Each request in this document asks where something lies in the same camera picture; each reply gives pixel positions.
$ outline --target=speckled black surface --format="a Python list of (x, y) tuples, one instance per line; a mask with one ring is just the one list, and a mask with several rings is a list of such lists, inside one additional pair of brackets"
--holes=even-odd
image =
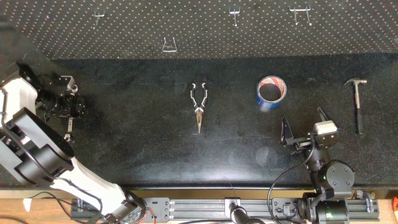
[[(355, 187), (398, 188), (398, 55), (362, 54), (220, 60), (58, 60), (87, 100), (75, 122), (73, 148), (87, 168), (124, 187), (270, 187), (302, 162), (280, 147), (280, 116), (295, 137), (312, 130), (317, 106), (341, 128), (330, 154), (356, 171)], [(287, 84), (282, 104), (261, 113), (257, 83), (267, 75)], [(355, 134), (349, 78), (361, 85), (365, 137)], [(189, 89), (206, 82), (208, 104), (197, 134)], [(64, 133), (67, 121), (50, 124)], [(0, 168), (1, 187), (17, 187)], [(309, 188), (301, 167), (279, 187)]]

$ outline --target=wooden floor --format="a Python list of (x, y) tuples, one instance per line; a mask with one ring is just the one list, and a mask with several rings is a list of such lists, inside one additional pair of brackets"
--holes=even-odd
[[(69, 212), (70, 206), (67, 204), (65, 204), (64, 206)], [(368, 222), (366, 224), (397, 223), (394, 214), (392, 212), (391, 200), (379, 200), (379, 208), (380, 208), (380, 222)], [(64, 214), (57, 201), (52, 199), (33, 199), (30, 205), (29, 212), (27, 212), (25, 209), (23, 199), (0, 199), (0, 217), (17, 218), (28, 224), (76, 223), (74, 221), (71, 221)], [(14, 224), (17, 222), (0, 220), (0, 223)]]

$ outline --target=pegboard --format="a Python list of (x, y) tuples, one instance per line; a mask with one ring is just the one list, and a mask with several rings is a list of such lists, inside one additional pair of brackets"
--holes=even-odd
[[(51, 59), (240, 58), (398, 52), (387, 0), (0, 0), (8, 21)], [(307, 13), (296, 9), (311, 8)], [(231, 9), (240, 9), (237, 27)], [(96, 26), (95, 12), (104, 12)], [(176, 52), (163, 52), (177, 46)]]

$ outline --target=roll of tape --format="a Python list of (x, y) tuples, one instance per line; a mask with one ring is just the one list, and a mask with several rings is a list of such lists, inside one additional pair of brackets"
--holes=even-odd
[[(268, 101), (260, 95), (260, 87), (263, 85), (275, 85), (280, 90), (280, 98), (275, 101)], [(257, 86), (257, 102), (261, 111), (268, 112), (270, 109), (277, 107), (280, 102), (285, 98), (287, 87), (285, 82), (276, 76), (268, 76), (263, 78)]]

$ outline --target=pliers handle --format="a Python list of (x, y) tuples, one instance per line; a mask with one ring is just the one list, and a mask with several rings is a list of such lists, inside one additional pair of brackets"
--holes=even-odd
[(195, 88), (196, 87), (197, 86), (194, 83), (192, 83), (191, 102), (195, 109), (195, 112), (197, 112), (198, 110), (203, 112), (203, 110), (205, 109), (206, 103), (207, 103), (207, 89), (206, 89), (205, 83), (202, 83), (201, 87), (203, 88), (203, 100), (202, 100), (200, 106), (198, 106), (197, 102), (195, 101)]

